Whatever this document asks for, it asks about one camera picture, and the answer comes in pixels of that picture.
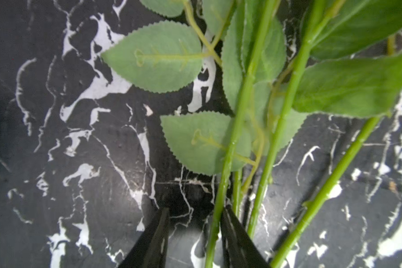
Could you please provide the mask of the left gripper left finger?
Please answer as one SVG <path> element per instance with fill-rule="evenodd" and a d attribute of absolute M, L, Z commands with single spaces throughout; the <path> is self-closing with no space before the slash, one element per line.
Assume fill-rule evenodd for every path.
<path fill-rule="evenodd" d="M 160 208 L 119 268 L 164 268 L 170 227 L 169 208 Z"/>

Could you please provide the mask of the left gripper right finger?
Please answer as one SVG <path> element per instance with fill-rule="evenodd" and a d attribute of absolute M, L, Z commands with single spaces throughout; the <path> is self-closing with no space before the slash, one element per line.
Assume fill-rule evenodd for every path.
<path fill-rule="evenodd" d="M 230 205 L 221 215 L 222 243 L 229 268 L 269 268 Z"/>

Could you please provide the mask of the white rose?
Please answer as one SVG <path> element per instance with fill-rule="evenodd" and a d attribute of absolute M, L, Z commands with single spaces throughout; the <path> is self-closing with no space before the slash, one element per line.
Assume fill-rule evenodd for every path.
<path fill-rule="evenodd" d="M 289 82 L 275 90 L 269 107 L 271 137 L 267 160 L 253 205 L 248 234 L 253 236 L 266 184 L 285 128 L 296 115 L 323 113 L 364 118 L 372 129 L 402 90 L 402 51 L 377 58 L 354 54 L 402 30 L 402 1 L 313 1 L 301 21 L 301 45 L 283 75 Z"/>
<path fill-rule="evenodd" d="M 241 177 L 246 165 L 257 169 L 271 124 L 263 108 L 252 104 L 285 63 L 284 35 L 276 18 L 279 1 L 203 1 L 202 15 L 213 38 L 195 20 L 191 1 L 142 1 L 163 17 L 134 30 L 102 53 L 105 63 L 134 86 L 170 93 L 195 82 L 203 62 L 212 58 L 222 69 L 222 86 L 234 115 L 200 112 L 164 116 L 168 147 L 190 171 L 221 174 L 206 249 L 205 266 L 214 263 L 220 216 L 230 175 Z"/>
<path fill-rule="evenodd" d="M 321 188 L 313 193 L 311 199 L 305 202 L 304 213 L 298 218 L 298 222 L 294 225 L 290 233 L 280 245 L 278 251 L 274 255 L 270 263 L 271 268 L 282 267 L 283 262 L 287 259 L 288 254 L 299 241 L 303 232 L 311 224 L 317 213 L 320 211 L 324 203 L 329 200 L 334 187 L 338 184 L 340 178 L 344 175 L 346 169 L 361 150 L 364 142 L 374 131 L 377 124 L 382 120 L 383 116 L 375 116 L 369 118 L 358 132 L 355 140 L 346 150 L 345 155 L 341 157 L 336 168 L 327 178 Z"/>

